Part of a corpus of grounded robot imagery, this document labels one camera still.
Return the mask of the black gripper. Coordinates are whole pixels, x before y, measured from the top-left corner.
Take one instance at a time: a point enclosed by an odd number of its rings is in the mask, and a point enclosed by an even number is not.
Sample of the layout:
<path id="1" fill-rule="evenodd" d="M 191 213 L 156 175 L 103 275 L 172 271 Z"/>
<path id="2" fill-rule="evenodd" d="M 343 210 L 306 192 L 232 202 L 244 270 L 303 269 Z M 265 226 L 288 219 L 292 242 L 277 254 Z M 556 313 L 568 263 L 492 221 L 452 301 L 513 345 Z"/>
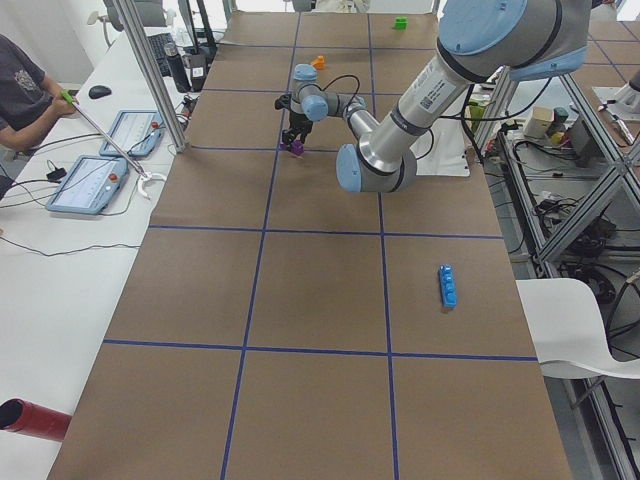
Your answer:
<path id="1" fill-rule="evenodd" d="M 299 141 L 304 144 L 311 133 L 314 122 L 309 120 L 304 113 L 290 112 L 290 129 L 281 132 L 281 146 L 291 146 L 299 134 Z"/>

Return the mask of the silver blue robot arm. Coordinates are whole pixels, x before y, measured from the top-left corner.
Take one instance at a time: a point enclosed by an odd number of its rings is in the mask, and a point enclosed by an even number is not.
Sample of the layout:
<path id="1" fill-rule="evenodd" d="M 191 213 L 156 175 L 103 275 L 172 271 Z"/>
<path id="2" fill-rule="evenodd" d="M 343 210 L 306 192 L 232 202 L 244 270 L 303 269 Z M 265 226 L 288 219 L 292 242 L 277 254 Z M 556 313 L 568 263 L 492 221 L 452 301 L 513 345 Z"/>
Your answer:
<path id="1" fill-rule="evenodd" d="M 336 174 L 349 192 L 395 192 L 416 176 L 416 140 L 471 84 L 499 67 L 521 82 L 577 70 L 585 61 L 589 1 L 449 1 L 439 22 L 436 54 L 382 121 L 356 94 L 321 89 L 317 71 L 298 64 L 291 90 L 274 102 L 289 113 L 280 147 L 299 154 L 314 123 L 341 117 L 356 137 L 339 149 Z"/>

